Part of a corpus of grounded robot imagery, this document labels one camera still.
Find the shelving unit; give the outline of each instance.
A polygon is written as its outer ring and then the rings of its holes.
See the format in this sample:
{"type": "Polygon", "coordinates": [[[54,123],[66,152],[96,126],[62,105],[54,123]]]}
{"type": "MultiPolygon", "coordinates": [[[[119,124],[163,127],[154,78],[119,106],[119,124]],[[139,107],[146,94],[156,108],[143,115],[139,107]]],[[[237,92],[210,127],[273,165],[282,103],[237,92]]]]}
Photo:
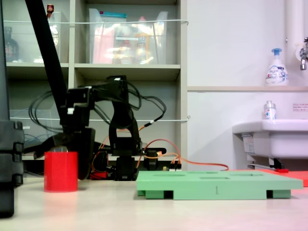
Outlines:
{"type": "MultiPolygon", "coordinates": [[[[30,21],[24,1],[3,1],[6,12],[4,20],[30,21]]],[[[149,143],[154,139],[168,139],[180,148],[181,155],[186,158],[187,23],[172,22],[167,28],[167,64],[148,65],[90,64],[88,61],[89,25],[74,23],[88,22],[89,8],[127,13],[127,21],[138,21],[141,16],[145,16],[147,21],[155,20],[162,11],[168,12],[168,19],[187,20],[187,0],[43,0],[43,3],[45,8],[47,4],[54,4],[55,11],[62,11],[72,23],[67,25],[69,27],[68,61],[61,63],[68,87],[98,84],[111,75],[126,75],[141,94],[157,96],[163,100],[167,105],[167,112],[163,119],[171,120],[157,122],[142,130],[140,133],[142,141],[149,143]]],[[[21,110],[28,107],[35,97],[49,89],[44,64],[7,63],[7,69],[11,109],[21,110]]],[[[136,99],[131,97],[130,101],[135,103],[136,99]]],[[[109,112],[109,116],[112,116],[113,108],[110,102],[99,102],[99,105],[109,112]]],[[[41,109],[50,110],[52,107],[53,99],[49,99],[42,104],[41,109]]],[[[150,102],[142,102],[141,110],[134,112],[137,120],[152,120],[159,114],[159,110],[150,102]]],[[[99,119],[94,113],[90,118],[99,119]]],[[[90,127],[96,129],[96,141],[101,142],[108,135],[108,126],[102,121],[91,121],[90,127]]],[[[153,144],[153,147],[155,146],[165,147],[168,152],[175,152],[168,143],[158,142],[153,144]]],[[[160,160],[171,161],[172,159],[173,157],[163,157],[160,160]]]]}
{"type": "Polygon", "coordinates": [[[129,81],[175,81],[180,74],[180,65],[75,64],[75,70],[87,80],[104,80],[117,73],[126,75],[129,81]]]}
{"type": "MultiPolygon", "coordinates": [[[[47,80],[44,64],[6,63],[9,80],[47,80]]],[[[65,79],[68,79],[68,64],[61,64],[65,79]]]]}

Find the clear plastic container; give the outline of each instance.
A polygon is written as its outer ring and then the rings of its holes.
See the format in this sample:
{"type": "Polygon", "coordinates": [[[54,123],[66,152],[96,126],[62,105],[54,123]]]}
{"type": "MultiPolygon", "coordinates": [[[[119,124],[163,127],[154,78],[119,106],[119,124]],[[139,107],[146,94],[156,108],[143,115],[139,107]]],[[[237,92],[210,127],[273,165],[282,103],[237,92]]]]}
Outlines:
{"type": "MultiPolygon", "coordinates": [[[[167,23],[103,23],[100,12],[89,9],[91,64],[166,64],[167,23]]],[[[157,20],[166,20],[161,12],[157,20]]]]}
{"type": "MultiPolygon", "coordinates": [[[[54,12],[50,18],[50,29],[58,57],[61,63],[68,63],[69,24],[62,12],[54,12]]],[[[11,27],[11,39],[17,43],[18,54],[8,62],[43,63],[39,45],[31,23],[4,22],[5,27],[11,27]]]]}

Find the faucet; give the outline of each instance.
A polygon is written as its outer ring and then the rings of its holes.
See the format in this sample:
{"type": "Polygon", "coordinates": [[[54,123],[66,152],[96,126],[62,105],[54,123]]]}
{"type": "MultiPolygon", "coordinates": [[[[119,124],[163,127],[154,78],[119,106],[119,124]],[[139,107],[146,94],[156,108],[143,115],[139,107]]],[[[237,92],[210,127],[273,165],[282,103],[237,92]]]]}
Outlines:
{"type": "Polygon", "coordinates": [[[302,71],[305,71],[307,69],[306,59],[308,56],[308,37],[305,37],[304,43],[306,44],[306,47],[300,50],[300,57],[301,57],[300,69],[302,71]]]}

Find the black cable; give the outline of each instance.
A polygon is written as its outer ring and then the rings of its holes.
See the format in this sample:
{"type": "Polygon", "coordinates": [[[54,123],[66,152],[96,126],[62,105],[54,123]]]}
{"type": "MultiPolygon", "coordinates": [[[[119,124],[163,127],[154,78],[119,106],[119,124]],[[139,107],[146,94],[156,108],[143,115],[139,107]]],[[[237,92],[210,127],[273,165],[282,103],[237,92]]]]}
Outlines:
{"type": "MultiPolygon", "coordinates": [[[[152,102],[162,112],[162,114],[159,117],[157,117],[156,119],[154,119],[153,121],[145,124],[144,125],[145,127],[151,125],[153,122],[156,122],[157,120],[161,119],[164,116],[164,114],[165,114],[165,112],[167,110],[167,107],[166,107],[166,105],[164,104],[164,102],[161,99],[159,99],[158,97],[155,97],[155,96],[142,96],[140,94],[140,92],[138,91],[138,89],[133,84],[131,84],[130,82],[128,82],[126,80],[120,80],[120,81],[122,81],[122,82],[126,83],[127,85],[129,85],[130,87],[132,87],[132,89],[128,89],[128,93],[130,93],[130,94],[132,94],[132,95],[134,95],[134,96],[136,96],[138,98],[138,101],[139,101],[138,106],[132,105],[129,102],[124,101],[124,99],[121,99],[121,97],[116,96],[115,94],[113,94],[113,92],[108,91],[108,90],[106,90],[104,88],[99,88],[99,87],[95,88],[94,87],[93,90],[96,90],[96,91],[107,91],[110,96],[104,97],[103,100],[111,101],[111,102],[115,102],[115,103],[122,103],[125,107],[127,107],[130,110],[130,112],[132,114],[133,114],[132,109],[139,110],[141,108],[141,101],[142,101],[142,99],[146,100],[146,101],[149,101],[149,102],[152,102]]],[[[63,129],[62,128],[53,128],[53,127],[49,127],[49,126],[43,125],[38,120],[38,115],[37,115],[38,107],[40,106],[40,104],[44,100],[46,100],[50,96],[52,96],[52,92],[51,91],[48,91],[48,92],[38,96],[31,103],[31,105],[29,107],[29,110],[28,110],[29,117],[30,117],[30,119],[31,119],[31,121],[33,123],[35,123],[35,124],[45,128],[48,131],[58,133],[58,132],[61,132],[63,129]]],[[[132,120],[130,124],[128,124],[126,126],[122,126],[122,125],[119,125],[119,124],[116,124],[116,123],[112,122],[112,120],[108,117],[108,115],[98,105],[94,106],[94,111],[99,115],[99,117],[105,123],[107,123],[108,125],[113,126],[115,128],[118,128],[118,129],[129,128],[132,125],[132,123],[133,123],[133,120],[132,120]]]]}
{"type": "Polygon", "coordinates": [[[39,142],[41,142],[36,136],[32,136],[32,135],[30,135],[30,134],[24,134],[24,136],[31,136],[31,137],[33,137],[34,139],[36,139],[36,140],[38,140],[39,142]]]}
{"type": "MultiPolygon", "coordinates": [[[[152,102],[153,104],[155,104],[162,111],[162,114],[159,117],[157,117],[156,119],[154,119],[153,122],[156,122],[157,120],[161,119],[164,116],[164,114],[165,114],[165,112],[167,110],[167,107],[166,107],[166,105],[164,104],[164,102],[161,99],[159,99],[158,97],[155,97],[155,96],[142,96],[142,95],[140,95],[140,93],[138,92],[137,89],[135,89],[135,91],[129,89],[128,92],[130,94],[136,96],[136,97],[139,97],[141,99],[144,99],[144,100],[152,102]],[[157,102],[159,102],[163,106],[163,108],[161,108],[156,102],[152,101],[152,99],[156,100],[157,102]]],[[[144,126],[148,127],[153,122],[149,122],[149,123],[145,124],[144,126]]]]}
{"type": "Polygon", "coordinates": [[[98,105],[94,106],[94,111],[100,116],[100,118],[102,118],[104,120],[104,122],[106,124],[108,124],[108,125],[110,125],[114,128],[126,129],[126,128],[129,128],[133,123],[133,120],[132,120],[128,125],[122,126],[122,125],[116,124],[115,122],[112,122],[112,120],[107,116],[107,114],[98,105]]]}
{"type": "Polygon", "coordinates": [[[30,105],[29,107],[29,117],[31,119],[31,121],[33,123],[35,123],[36,125],[39,125],[41,126],[42,128],[45,128],[46,130],[48,131],[51,131],[51,132],[57,132],[59,133],[60,131],[62,131],[62,128],[53,128],[53,127],[49,127],[49,126],[46,126],[46,125],[43,125],[39,122],[38,120],[38,116],[37,116],[37,110],[38,110],[38,107],[39,105],[45,100],[47,99],[48,97],[51,97],[52,96],[52,92],[51,91],[48,91],[40,96],[38,96],[30,105]]]}

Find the connector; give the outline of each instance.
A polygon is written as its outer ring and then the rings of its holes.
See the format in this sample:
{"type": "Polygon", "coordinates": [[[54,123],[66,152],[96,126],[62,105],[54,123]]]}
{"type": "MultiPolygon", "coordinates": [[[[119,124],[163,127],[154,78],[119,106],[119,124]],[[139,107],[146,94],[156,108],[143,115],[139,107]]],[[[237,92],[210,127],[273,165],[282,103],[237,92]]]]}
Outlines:
{"type": "Polygon", "coordinates": [[[177,164],[175,167],[176,171],[182,171],[182,164],[177,164]]]}
{"type": "Polygon", "coordinates": [[[182,164],[179,164],[178,161],[175,164],[170,164],[169,171],[182,171],[182,164]]]}

